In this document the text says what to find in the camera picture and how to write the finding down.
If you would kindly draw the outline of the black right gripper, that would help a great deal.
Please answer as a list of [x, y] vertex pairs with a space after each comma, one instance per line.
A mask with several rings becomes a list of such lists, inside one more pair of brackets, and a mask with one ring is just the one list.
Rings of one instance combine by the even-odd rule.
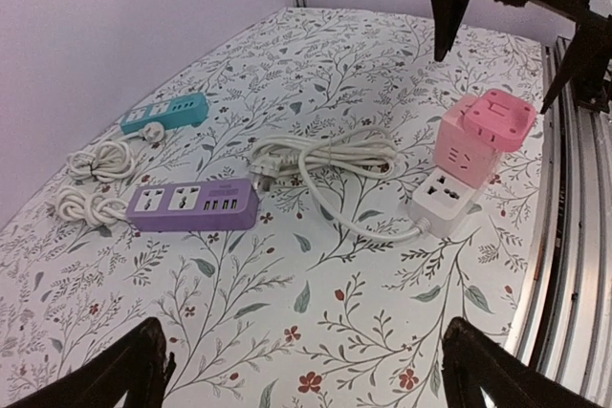
[[[543, 99], [544, 115], [570, 83], [575, 102], [594, 112], [610, 113], [611, 79], [605, 74], [611, 61], [611, 17], [590, 9], [590, 0], [493, 0], [523, 7], [534, 3], [575, 23], [557, 74]], [[442, 62], [451, 50], [469, 0], [430, 0], [434, 20], [434, 59]]]

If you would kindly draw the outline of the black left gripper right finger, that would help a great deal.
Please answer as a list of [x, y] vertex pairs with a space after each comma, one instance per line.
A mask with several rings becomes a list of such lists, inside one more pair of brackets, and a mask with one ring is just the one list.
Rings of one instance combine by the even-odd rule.
[[449, 407], [594, 407], [596, 404], [522, 364], [462, 317], [442, 341], [442, 380]]

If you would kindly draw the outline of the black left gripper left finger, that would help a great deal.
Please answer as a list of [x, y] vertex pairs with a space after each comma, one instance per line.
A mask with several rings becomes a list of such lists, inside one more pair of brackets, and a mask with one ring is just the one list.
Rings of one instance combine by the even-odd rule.
[[76, 371], [13, 407], [161, 407], [175, 371], [159, 319], [148, 317]]

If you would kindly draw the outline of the light pink cube socket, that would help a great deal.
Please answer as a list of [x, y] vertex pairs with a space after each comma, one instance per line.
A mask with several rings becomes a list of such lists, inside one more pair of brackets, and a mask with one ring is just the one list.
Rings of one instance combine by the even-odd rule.
[[465, 95], [442, 115], [433, 161], [457, 180], [479, 189], [491, 179], [502, 154], [464, 128], [464, 114], [476, 100], [475, 95]]

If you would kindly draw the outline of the white power strip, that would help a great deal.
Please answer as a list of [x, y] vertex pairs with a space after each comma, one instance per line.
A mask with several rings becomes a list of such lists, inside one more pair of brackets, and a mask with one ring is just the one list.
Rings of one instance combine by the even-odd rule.
[[468, 215], [479, 195], [479, 189], [435, 167], [413, 191], [408, 216], [414, 224], [426, 221], [426, 231], [433, 236], [447, 238]]

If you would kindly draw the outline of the purple power strip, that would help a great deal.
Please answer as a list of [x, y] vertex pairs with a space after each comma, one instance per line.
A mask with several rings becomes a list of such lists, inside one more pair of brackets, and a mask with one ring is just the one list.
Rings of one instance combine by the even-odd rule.
[[125, 216], [141, 232], [248, 230], [258, 207], [249, 179], [227, 179], [141, 186]]

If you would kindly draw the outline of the teal power strip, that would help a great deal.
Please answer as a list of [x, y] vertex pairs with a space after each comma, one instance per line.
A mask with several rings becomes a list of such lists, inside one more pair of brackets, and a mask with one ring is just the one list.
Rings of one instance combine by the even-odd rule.
[[208, 118], [208, 110], [207, 98], [202, 93], [174, 97], [131, 109], [120, 121], [120, 129], [128, 135], [152, 122], [159, 122], [165, 130], [187, 125], [197, 127]]

